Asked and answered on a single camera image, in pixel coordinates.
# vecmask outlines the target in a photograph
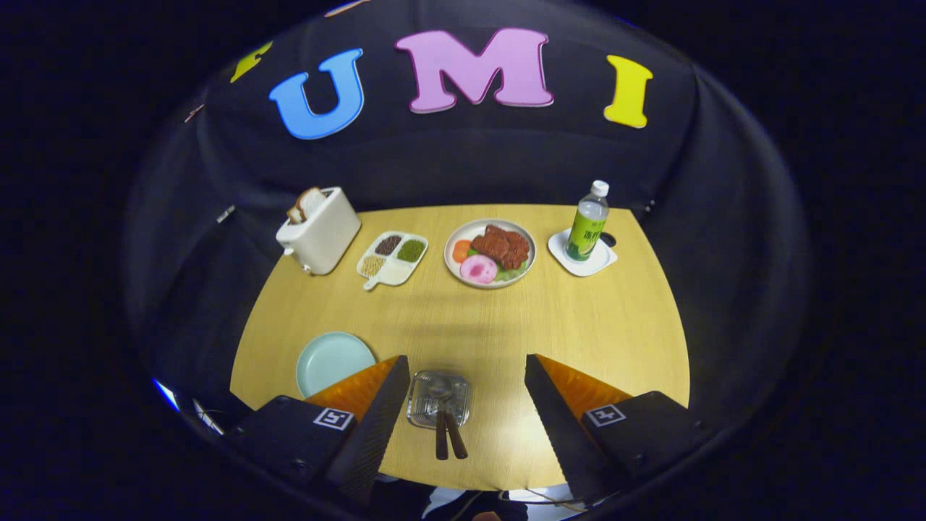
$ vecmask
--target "toaster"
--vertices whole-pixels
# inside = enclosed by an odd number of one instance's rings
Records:
[[[360,218],[340,186],[322,188],[325,202],[305,222],[286,220],[277,230],[283,255],[294,255],[302,271],[331,272],[360,230]]]

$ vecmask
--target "meat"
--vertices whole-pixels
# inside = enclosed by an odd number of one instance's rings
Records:
[[[471,247],[501,264],[505,270],[519,268],[531,249],[527,239],[517,232],[507,232],[492,224],[485,227],[485,235],[472,240]]]

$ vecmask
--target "white plate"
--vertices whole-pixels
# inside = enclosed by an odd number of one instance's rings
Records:
[[[485,227],[489,224],[494,224],[499,228],[505,230],[506,232],[517,232],[521,234],[528,243],[527,251],[527,269],[524,270],[524,273],[518,275],[517,277],[501,281],[501,282],[491,282],[489,284],[479,284],[472,282],[463,278],[460,275],[460,263],[454,260],[454,244],[457,241],[468,240],[476,238],[476,235],[483,235],[485,233]],[[450,270],[450,273],[454,275],[458,280],[462,281],[464,284],[481,287],[484,289],[495,289],[497,287],[511,286],[512,284],[518,282],[520,279],[524,278],[524,275],[531,270],[533,266],[533,260],[537,255],[537,247],[534,245],[533,237],[527,232],[524,228],[520,227],[518,224],[515,224],[511,221],[502,221],[500,219],[479,219],[478,221],[467,222],[466,224],[460,226],[453,234],[450,235],[450,238],[447,239],[447,244],[444,245],[444,263],[447,265],[447,269]]]
[[[342,331],[315,337],[295,365],[295,383],[303,398],[328,388],[376,363],[363,340]]]
[[[604,270],[617,261],[618,254],[615,253],[613,249],[608,248],[605,241],[601,239],[598,239],[598,242],[594,243],[592,255],[585,262],[576,262],[570,259],[569,256],[566,255],[566,243],[569,242],[569,232],[571,230],[572,228],[567,228],[553,235],[546,243],[546,246],[550,248],[550,253],[552,253],[553,256],[557,258],[557,261],[566,268],[566,271],[577,277],[587,277]]]
[[[395,248],[389,252],[389,255],[380,255],[376,252],[376,247],[380,245],[380,242],[386,237],[392,235],[398,235],[401,237],[399,243],[395,245]],[[398,258],[399,251],[402,249],[402,246],[410,240],[417,240],[424,243],[424,249],[421,251],[421,255],[418,255],[418,259],[414,262],[407,262]],[[424,259],[424,254],[428,252],[428,239],[422,237],[421,235],[407,234],[406,232],[396,232],[389,231],[383,232],[380,236],[376,237],[376,240],[369,245],[367,251],[360,257],[360,260],[357,261],[357,273],[361,277],[367,277],[369,280],[366,284],[363,285],[363,288],[367,291],[373,289],[377,284],[385,284],[387,286],[399,286],[403,284],[408,277],[411,276],[411,273],[415,271],[415,268],[418,267],[421,263],[421,259]],[[363,260],[367,257],[379,257],[383,259],[383,265],[378,272],[372,277],[368,277],[360,270],[363,267]]]

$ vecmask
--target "letter m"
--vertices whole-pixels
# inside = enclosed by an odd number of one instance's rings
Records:
[[[395,42],[395,48],[408,51],[418,82],[418,97],[412,112],[447,110],[457,97],[444,88],[444,78],[453,82],[474,105],[489,92],[496,73],[502,72],[502,88],[495,101],[514,107],[546,107],[553,95],[544,85],[541,47],[549,39],[542,32],[505,28],[496,32],[482,50],[472,54],[462,43],[444,31],[419,32]]]

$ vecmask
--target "white coaster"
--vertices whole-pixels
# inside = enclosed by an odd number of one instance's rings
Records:
[[[546,243],[547,247],[550,248],[550,253],[557,258],[557,261],[559,261],[569,273],[577,277],[587,277],[604,270],[613,262],[617,261],[618,254],[615,253],[613,249],[608,248],[607,244],[601,239],[598,239],[598,242],[595,243],[592,256],[589,257],[587,261],[576,262],[570,259],[569,256],[566,255],[566,243],[569,241],[569,230],[571,230],[571,228],[567,228],[553,235],[550,237],[549,242]]]

